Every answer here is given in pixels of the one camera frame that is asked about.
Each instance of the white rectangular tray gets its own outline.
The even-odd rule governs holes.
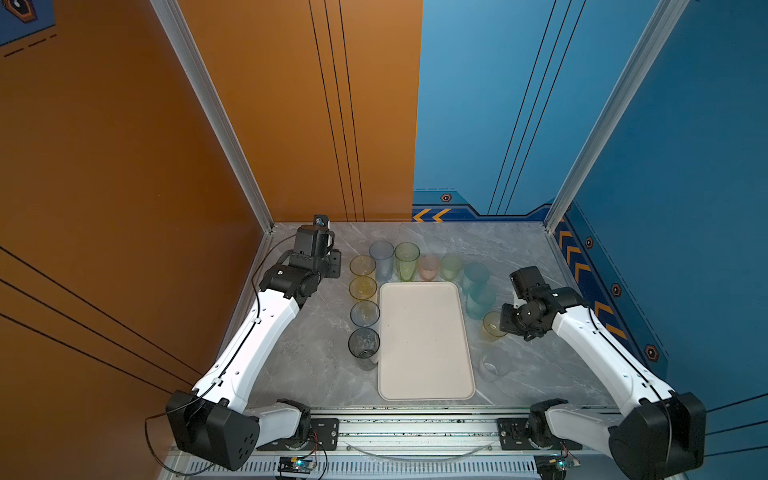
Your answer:
[[[466,400],[475,394],[456,285],[385,283],[379,308],[384,400]]]

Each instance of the clear glass cup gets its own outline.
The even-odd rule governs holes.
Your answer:
[[[379,306],[370,300],[355,303],[349,311],[349,318],[357,326],[372,326],[379,321]]]
[[[502,314],[500,312],[488,312],[482,317],[482,328],[480,336],[486,342],[495,342],[507,333],[502,332],[500,327],[502,323]]]
[[[376,261],[376,281],[389,282],[395,266],[395,247],[386,240],[379,240],[371,245],[368,253]]]
[[[419,276],[425,282],[431,282],[440,271],[440,259],[435,255],[425,255],[419,259]]]
[[[400,275],[401,282],[410,282],[413,280],[413,274],[416,272],[416,261],[421,255],[421,250],[415,243],[403,242],[395,248],[395,258],[397,259],[397,273]]]
[[[475,285],[467,295],[467,315],[475,320],[482,320],[496,303],[496,289],[487,283]]]
[[[488,267],[478,262],[470,263],[464,268],[462,291],[465,295],[469,295],[469,290],[476,285],[487,283],[489,278],[491,278],[491,271],[488,270]]]
[[[480,354],[475,369],[483,379],[495,382],[512,370],[512,358],[504,350],[491,346]]]
[[[445,255],[440,261],[440,277],[446,282],[452,282],[462,272],[464,261],[456,253]]]
[[[347,346],[361,369],[365,371],[375,369],[375,355],[381,346],[378,333],[367,327],[358,328],[349,336]]]
[[[357,276],[349,284],[349,294],[358,300],[367,300],[376,293],[376,281],[370,276]]]
[[[376,270],[376,261],[369,255],[358,255],[349,262],[349,270],[358,276],[368,275]]]

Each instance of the orange wall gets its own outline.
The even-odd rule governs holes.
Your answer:
[[[180,4],[276,221],[410,219],[421,1]]]
[[[55,14],[0,48],[0,246],[189,366],[0,250],[0,313],[40,332],[0,317],[0,465],[154,478],[142,421],[210,366],[261,231],[149,2]],[[166,452],[167,422],[151,433]]]

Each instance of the black mounting plate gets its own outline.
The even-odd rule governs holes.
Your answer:
[[[311,419],[310,437],[313,433],[317,434],[317,442],[330,452],[336,450],[336,440],[339,438],[339,419]],[[296,445],[295,440],[279,439],[274,442],[260,446],[257,450],[260,452],[302,452],[312,450],[314,445],[307,440],[303,445]]]
[[[502,450],[540,450],[528,440],[528,435],[525,433],[527,423],[527,418],[496,419],[498,439],[502,443]],[[560,442],[563,442],[568,450],[581,450],[584,448],[581,443],[572,442],[571,440],[560,440]],[[551,449],[559,450],[559,442],[553,444]]]

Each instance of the transparent cup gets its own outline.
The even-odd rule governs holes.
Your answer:
[[[452,282],[462,272],[464,262],[456,253],[445,255],[440,261],[440,277],[446,282]]]
[[[369,255],[358,255],[349,262],[349,270],[358,276],[368,275],[376,270],[376,261]]]
[[[500,327],[502,323],[502,315],[500,312],[488,312],[482,317],[482,327],[480,329],[480,336],[486,342],[495,342],[496,340],[504,337],[507,333],[502,332]]]
[[[372,326],[379,321],[379,306],[370,300],[355,303],[349,311],[349,318],[357,326]]]
[[[504,350],[491,346],[480,354],[475,369],[483,379],[495,382],[512,370],[512,358]]]
[[[440,259],[434,255],[425,255],[419,259],[419,276],[425,282],[431,282],[440,271]]]
[[[358,300],[367,300],[377,288],[376,281],[370,276],[358,276],[349,284],[349,294]]]
[[[484,285],[491,278],[491,271],[482,263],[473,262],[464,268],[462,277],[462,291],[469,295],[469,291],[477,285]]]
[[[376,354],[381,346],[378,333],[367,327],[358,328],[349,336],[347,346],[361,369],[365,371],[375,369]]]
[[[379,240],[371,245],[368,253],[376,261],[376,281],[389,282],[395,266],[395,247],[386,240]]]
[[[467,315],[475,320],[482,320],[496,303],[496,289],[487,283],[475,285],[467,295]]]
[[[400,275],[401,282],[410,282],[413,280],[413,274],[416,272],[416,261],[419,259],[421,251],[410,242],[404,242],[395,248],[395,258],[397,258],[397,273]]]

